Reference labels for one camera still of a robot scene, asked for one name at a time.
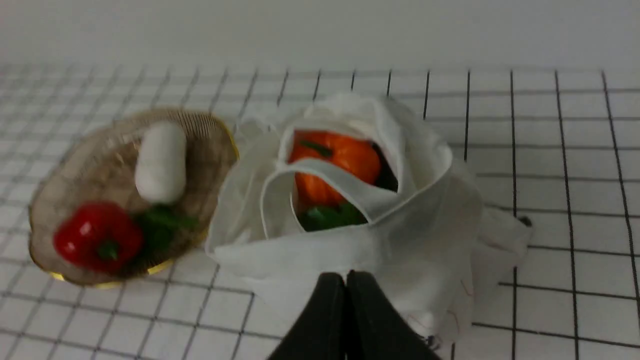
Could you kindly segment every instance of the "grid paper surface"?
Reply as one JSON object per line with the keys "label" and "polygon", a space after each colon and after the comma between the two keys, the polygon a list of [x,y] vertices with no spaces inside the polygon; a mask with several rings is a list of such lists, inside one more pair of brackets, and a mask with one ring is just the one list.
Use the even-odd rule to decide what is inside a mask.
{"label": "grid paper surface", "polygon": [[536,226],[444,359],[640,359],[640,73],[0,65],[0,360],[264,359],[287,326],[201,249],[121,288],[77,288],[29,260],[27,205],[72,143],[134,111],[232,124],[247,106],[350,90],[407,104],[487,203]]}

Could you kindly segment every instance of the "white eggplant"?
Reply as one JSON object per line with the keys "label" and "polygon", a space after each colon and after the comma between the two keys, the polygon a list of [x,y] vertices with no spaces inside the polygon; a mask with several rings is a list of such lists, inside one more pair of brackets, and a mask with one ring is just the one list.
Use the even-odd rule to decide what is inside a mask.
{"label": "white eggplant", "polygon": [[153,204],[171,204],[184,193],[187,138],[173,122],[158,122],[145,133],[136,164],[136,188]]}

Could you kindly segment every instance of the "white cloth bag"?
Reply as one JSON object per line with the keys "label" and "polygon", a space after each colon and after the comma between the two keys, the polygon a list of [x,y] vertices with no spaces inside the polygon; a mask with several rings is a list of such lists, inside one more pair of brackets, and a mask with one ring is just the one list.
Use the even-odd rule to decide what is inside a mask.
{"label": "white cloth bag", "polygon": [[[470,326],[479,296],[524,255],[530,230],[484,209],[464,164],[404,106],[340,94],[286,118],[265,119],[266,127],[239,126],[241,157],[221,187],[205,249],[285,322],[298,317],[320,273],[353,269],[372,273],[420,335],[455,340]],[[397,192],[324,161],[287,164],[294,132],[314,129],[376,142]],[[368,224],[306,233],[292,205],[296,172],[324,179]]]}

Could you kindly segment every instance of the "wicker tray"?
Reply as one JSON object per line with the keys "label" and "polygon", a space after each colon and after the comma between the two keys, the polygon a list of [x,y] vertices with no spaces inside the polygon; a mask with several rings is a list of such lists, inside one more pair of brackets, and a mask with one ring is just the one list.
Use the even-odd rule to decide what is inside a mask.
{"label": "wicker tray", "polygon": [[[134,170],[141,136],[149,125],[162,120],[180,125],[187,136],[187,186],[177,207],[181,213],[199,218],[198,228],[177,234],[168,250],[118,276],[91,272],[62,259],[53,248],[52,236],[80,204],[112,200],[131,212],[150,206],[138,195]],[[237,156],[228,129],[209,113],[156,109],[97,131],[69,150],[36,191],[29,207],[31,259],[57,279],[88,286],[112,286],[160,271],[205,238],[218,191]]]}

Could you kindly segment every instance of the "white backdrop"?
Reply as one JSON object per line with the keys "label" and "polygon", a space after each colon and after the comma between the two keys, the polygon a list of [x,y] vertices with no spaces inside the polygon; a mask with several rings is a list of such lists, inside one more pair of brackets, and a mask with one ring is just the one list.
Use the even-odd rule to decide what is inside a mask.
{"label": "white backdrop", "polygon": [[0,61],[640,67],[637,0],[0,0]]}

